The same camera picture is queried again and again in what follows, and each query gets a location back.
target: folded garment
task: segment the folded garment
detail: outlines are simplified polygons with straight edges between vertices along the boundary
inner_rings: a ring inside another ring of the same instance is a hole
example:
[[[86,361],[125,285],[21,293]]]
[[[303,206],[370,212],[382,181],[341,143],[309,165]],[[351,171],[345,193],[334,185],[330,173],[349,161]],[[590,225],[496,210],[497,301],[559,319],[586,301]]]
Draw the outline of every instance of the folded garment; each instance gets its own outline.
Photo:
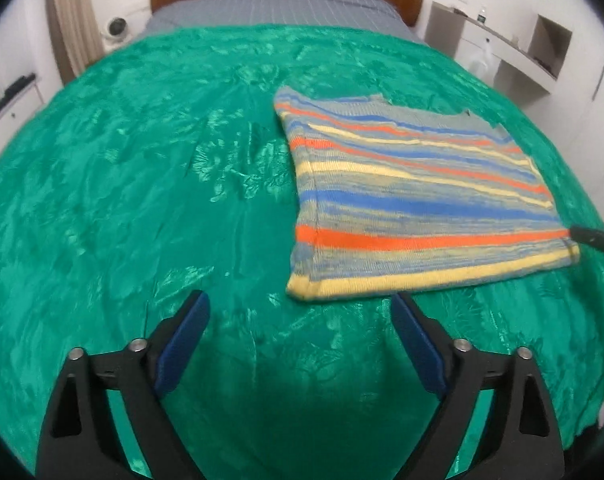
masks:
[[[288,87],[275,109],[300,203],[293,296],[470,285],[579,258],[540,172],[499,125]]]

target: blue stripe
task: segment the blue stripe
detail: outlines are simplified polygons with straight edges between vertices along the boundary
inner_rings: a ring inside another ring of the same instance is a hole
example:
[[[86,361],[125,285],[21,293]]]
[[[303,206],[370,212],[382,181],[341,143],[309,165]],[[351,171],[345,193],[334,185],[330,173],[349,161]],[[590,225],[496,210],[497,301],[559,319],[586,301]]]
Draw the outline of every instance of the blue stripe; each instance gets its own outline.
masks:
[[[304,129],[304,131],[308,131],[309,133],[315,134],[315,135],[321,135],[327,139],[330,139],[332,141],[335,142],[335,138],[332,136],[325,136],[322,132],[319,132],[318,130],[314,130],[312,129],[310,126],[308,126],[308,124],[300,122],[300,121],[290,121],[290,123],[288,123],[288,125],[290,127],[301,127]],[[372,152],[372,153],[378,153],[380,155],[391,155],[391,156],[397,156],[398,158],[404,158],[404,159],[411,159],[411,158],[428,158],[431,160],[434,159],[441,159],[441,160],[454,160],[456,162],[464,162],[465,164],[475,164],[477,166],[482,166],[483,168],[487,168],[487,169],[491,169],[491,170],[495,170],[495,171],[499,171],[500,173],[510,173],[511,175],[516,175],[518,177],[524,178],[525,180],[528,180],[529,182],[538,182],[538,178],[537,176],[535,176],[533,173],[530,173],[530,171],[522,171],[522,170],[518,170],[517,168],[514,168],[513,166],[503,166],[501,164],[499,164],[498,162],[493,162],[490,160],[484,160],[483,158],[471,158],[468,156],[461,156],[461,155],[446,155],[443,152],[415,152],[415,151],[411,151],[411,152],[407,152],[407,153],[398,153],[398,152],[394,152],[392,150],[385,150],[384,148],[370,148],[370,147],[363,147],[361,144],[351,144],[351,141],[349,140],[341,140],[341,144],[346,145],[349,148],[357,148],[360,150],[364,150],[367,152]]]
[[[389,122],[391,122],[393,124],[397,124],[398,126],[402,126],[403,128],[408,128],[410,130],[416,130],[418,132],[435,132],[437,134],[463,134],[463,135],[486,137],[488,139],[491,139],[496,144],[508,144],[509,142],[512,142],[512,139],[510,139],[510,138],[507,138],[507,139],[498,139],[496,137],[493,137],[492,134],[489,134],[489,133],[486,133],[486,132],[478,132],[476,130],[458,130],[456,128],[435,128],[434,126],[422,126],[422,125],[419,125],[419,124],[403,123],[403,122],[391,119],[389,117],[378,116],[378,115],[362,115],[362,116],[341,115],[341,114],[338,114],[337,112],[332,112],[330,110],[326,110],[325,108],[322,108],[322,107],[320,107],[320,106],[318,106],[318,105],[316,105],[314,103],[311,103],[311,102],[308,102],[308,101],[304,101],[304,100],[300,99],[296,95],[292,95],[292,94],[279,94],[279,95],[275,96],[275,100],[277,102],[281,101],[282,98],[289,98],[291,100],[297,101],[298,103],[300,103],[303,106],[308,106],[308,107],[315,108],[317,110],[320,110],[320,111],[324,112],[325,114],[327,114],[329,116],[334,116],[335,118],[339,118],[341,120],[347,120],[347,121],[377,121],[377,122],[381,122],[381,123],[389,123]]]
[[[479,204],[455,202],[426,202],[424,200],[407,200],[393,196],[381,197],[364,195],[338,189],[307,190],[299,195],[300,204],[304,202],[333,202],[340,205],[361,209],[400,212],[413,215],[451,216],[465,218],[492,218],[509,220],[554,220],[553,214],[538,214],[522,209],[507,209],[483,206]]]

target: silver bolt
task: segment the silver bolt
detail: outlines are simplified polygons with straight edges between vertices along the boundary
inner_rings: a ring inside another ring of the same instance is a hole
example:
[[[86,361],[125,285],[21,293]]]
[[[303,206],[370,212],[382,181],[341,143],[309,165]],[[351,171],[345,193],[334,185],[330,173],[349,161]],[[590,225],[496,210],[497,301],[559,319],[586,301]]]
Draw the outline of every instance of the silver bolt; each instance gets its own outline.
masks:
[[[70,352],[68,352],[68,358],[71,361],[75,361],[84,355],[84,351],[79,346],[73,348]]]
[[[521,346],[518,348],[518,355],[522,359],[531,359],[533,357],[533,352],[531,352],[527,347]]]
[[[461,352],[468,352],[473,349],[473,345],[467,339],[453,339],[453,346]]]
[[[140,350],[144,350],[146,345],[148,345],[148,341],[143,337],[138,337],[128,344],[128,349],[133,352],[139,352]]]

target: gray striped bed sheet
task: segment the gray striped bed sheet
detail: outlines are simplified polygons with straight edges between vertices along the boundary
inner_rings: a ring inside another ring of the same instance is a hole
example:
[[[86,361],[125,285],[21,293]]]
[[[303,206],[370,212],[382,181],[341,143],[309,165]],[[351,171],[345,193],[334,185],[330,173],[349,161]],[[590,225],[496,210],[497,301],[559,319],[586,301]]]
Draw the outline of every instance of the gray striped bed sheet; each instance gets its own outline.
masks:
[[[359,28],[423,43],[384,0],[183,0],[158,10],[140,38],[181,27],[261,23]]]

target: green bedspread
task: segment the green bedspread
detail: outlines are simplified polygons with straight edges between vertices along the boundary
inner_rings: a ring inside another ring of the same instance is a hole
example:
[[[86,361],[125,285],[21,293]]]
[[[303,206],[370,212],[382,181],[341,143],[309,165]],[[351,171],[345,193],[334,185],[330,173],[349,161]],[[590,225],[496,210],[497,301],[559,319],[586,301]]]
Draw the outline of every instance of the green bedspread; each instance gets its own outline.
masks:
[[[0,433],[34,466],[66,352],[122,348],[193,288],[211,322],[163,401],[209,479],[390,479],[435,410],[387,298],[285,294],[297,196],[272,105],[381,92],[469,108],[531,154],[565,225],[602,227],[552,144],[507,99],[419,44],[316,27],[201,28],[107,57],[24,127],[0,159]],[[417,294],[453,336],[535,352],[565,445],[604,396],[604,257],[484,286]],[[451,472],[474,452],[482,394]],[[118,420],[121,400],[113,396]],[[144,470],[130,427],[131,463]]]

